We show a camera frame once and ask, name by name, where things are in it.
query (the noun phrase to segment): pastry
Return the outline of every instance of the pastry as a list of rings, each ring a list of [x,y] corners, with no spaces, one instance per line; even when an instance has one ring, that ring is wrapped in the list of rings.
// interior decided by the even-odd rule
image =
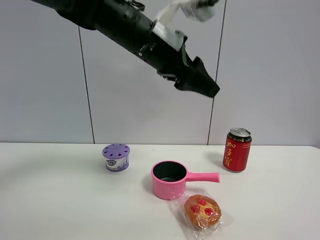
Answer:
[[[184,212],[192,225],[200,229],[213,226],[221,218],[217,202],[203,195],[191,196],[184,204]]]

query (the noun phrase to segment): white table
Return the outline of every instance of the white table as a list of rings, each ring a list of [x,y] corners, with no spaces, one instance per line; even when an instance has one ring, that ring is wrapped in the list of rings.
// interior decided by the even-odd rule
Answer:
[[[253,146],[247,169],[222,168],[224,146],[130,145],[130,166],[108,172],[101,144],[0,143],[1,240],[184,240],[184,224],[152,193],[163,160],[221,183],[189,182],[233,222],[210,239],[320,238],[320,149]]]

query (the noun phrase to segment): gray wall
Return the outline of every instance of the gray wall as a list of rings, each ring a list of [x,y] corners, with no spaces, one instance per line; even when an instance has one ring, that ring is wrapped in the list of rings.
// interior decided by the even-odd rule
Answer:
[[[145,0],[145,14],[168,2]],[[230,128],[245,127],[255,144],[320,147],[320,2],[228,0],[219,56],[224,8],[220,0],[206,23],[179,12],[170,26],[188,35],[187,52],[210,75],[218,70],[212,113],[211,99],[175,90],[81,29],[86,88],[78,27],[34,2],[2,0],[0,141],[224,144]]]

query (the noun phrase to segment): saucepan handle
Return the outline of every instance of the saucepan handle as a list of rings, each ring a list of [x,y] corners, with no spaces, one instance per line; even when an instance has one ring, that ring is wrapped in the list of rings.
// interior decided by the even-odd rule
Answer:
[[[205,181],[205,182],[220,183],[220,173],[219,172],[212,172],[212,173],[188,172],[185,180],[187,182]]]

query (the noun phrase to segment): red can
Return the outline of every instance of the red can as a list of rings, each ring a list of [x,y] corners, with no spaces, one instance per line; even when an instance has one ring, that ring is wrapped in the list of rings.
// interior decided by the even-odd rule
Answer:
[[[232,128],[226,136],[223,165],[232,172],[246,169],[252,137],[244,128]]]

